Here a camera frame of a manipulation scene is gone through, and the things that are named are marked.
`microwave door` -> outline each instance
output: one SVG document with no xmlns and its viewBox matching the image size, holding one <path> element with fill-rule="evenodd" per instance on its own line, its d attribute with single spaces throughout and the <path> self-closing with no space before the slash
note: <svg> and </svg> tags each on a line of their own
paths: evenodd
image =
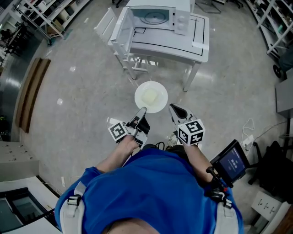
<svg viewBox="0 0 293 234">
<path fill-rule="evenodd" d="M 128 59 L 131 42 L 134 35 L 134 17 L 128 7 L 124 7 L 117 20 L 110 41 L 113 48 L 122 59 Z"/>
</svg>

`white strap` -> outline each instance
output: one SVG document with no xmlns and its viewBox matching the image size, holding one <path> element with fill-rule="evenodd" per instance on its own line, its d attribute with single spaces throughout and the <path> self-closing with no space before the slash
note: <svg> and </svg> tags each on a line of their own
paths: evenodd
<svg viewBox="0 0 293 234">
<path fill-rule="evenodd" d="M 214 234 L 238 234 L 238 220 L 233 208 L 224 207 L 223 202 L 218 203 L 217 221 Z"/>
<path fill-rule="evenodd" d="M 81 199 L 86 187 L 79 182 L 74 190 L 74 196 L 69 197 L 60 210 L 60 223 L 63 234 L 82 234 L 82 219 L 85 210 Z"/>
</svg>

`white chair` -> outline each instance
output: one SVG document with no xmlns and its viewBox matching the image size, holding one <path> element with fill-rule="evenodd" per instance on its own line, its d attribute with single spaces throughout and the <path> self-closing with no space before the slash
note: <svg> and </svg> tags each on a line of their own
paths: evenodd
<svg viewBox="0 0 293 234">
<path fill-rule="evenodd" d="M 132 77 L 132 79 L 136 80 L 136 73 L 134 71 L 140 71 L 140 72 L 147 72 L 147 69 L 138 68 L 139 65 L 141 65 L 142 61 L 145 60 L 146 67 L 148 67 L 149 62 L 146 58 L 141 57 L 135 57 L 134 54 L 129 54 L 127 56 L 127 59 L 122 58 L 117 51 L 115 51 L 112 42 L 110 41 L 111 35 L 113 33 L 113 30 L 115 28 L 115 25 L 117 23 L 117 17 L 115 13 L 113 12 L 112 8 L 108 8 L 107 13 L 103 16 L 99 24 L 94 28 L 96 33 L 100 36 L 102 41 L 107 44 L 114 52 L 114 55 L 122 65 L 123 69 L 127 69 Z M 131 66 L 131 58 L 135 62 L 135 66 Z"/>
</svg>

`box on shelf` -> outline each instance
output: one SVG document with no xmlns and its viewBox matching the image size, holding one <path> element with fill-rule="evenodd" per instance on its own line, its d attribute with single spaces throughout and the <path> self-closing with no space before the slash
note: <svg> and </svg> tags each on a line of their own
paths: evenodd
<svg viewBox="0 0 293 234">
<path fill-rule="evenodd" d="M 40 4 L 38 5 L 38 8 L 44 12 L 46 9 L 47 9 L 47 6 L 46 6 L 46 2 L 45 1 L 41 1 Z"/>
<path fill-rule="evenodd" d="M 58 17 L 60 19 L 62 19 L 64 22 L 67 21 L 70 17 L 70 15 L 67 13 L 67 11 L 64 9 L 62 10 L 59 14 L 58 14 Z"/>
<path fill-rule="evenodd" d="M 76 11 L 77 10 L 77 4 L 75 1 L 72 1 L 69 6 L 73 9 L 73 11 Z"/>
<path fill-rule="evenodd" d="M 58 20 L 54 20 L 54 25 L 55 25 L 55 28 L 58 29 L 59 32 L 62 32 L 64 30 L 64 28 L 62 27 L 62 24 Z M 56 34 L 56 31 L 53 28 L 51 28 L 50 26 L 48 26 L 47 33 L 49 35 L 54 35 L 54 34 Z"/>
<path fill-rule="evenodd" d="M 68 5 L 65 10 L 70 16 L 74 14 L 74 10 L 70 7 L 70 5 Z"/>
</svg>

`white cable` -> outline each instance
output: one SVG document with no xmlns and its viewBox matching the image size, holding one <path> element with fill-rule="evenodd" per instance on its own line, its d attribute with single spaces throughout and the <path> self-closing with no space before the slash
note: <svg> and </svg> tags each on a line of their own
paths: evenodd
<svg viewBox="0 0 293 234">
<path fill-rule="evenodd" d="M 252 128 L 246 127 L 246 125 L 248 124 L 249 120 L 252 121 Z M 247 135 L 247 134 L 244 132 L 244 129 L 249 129 L 249 130 L 254 131 L 254 129 L 255 129 L 255 123 L 254 123 L 254 121 L 253 121 L 252 118 L 249 118 L 248 121 L 247 121 L 247 122 L 243 125 L 243 127 L 242 127 L 241 143 L 240 143 L 240 144 L 243 143 L 243 134 L 244 134 L 245 136 L 249 137 L 249 135 Z M 249 147 L 249 149 L 248 149 L 248 153 L 246 154 L 246 156 L 248 156 L 251 147 L 252 147 L 252 142 L 251 142 L 251 146 Z"/>
</svg>

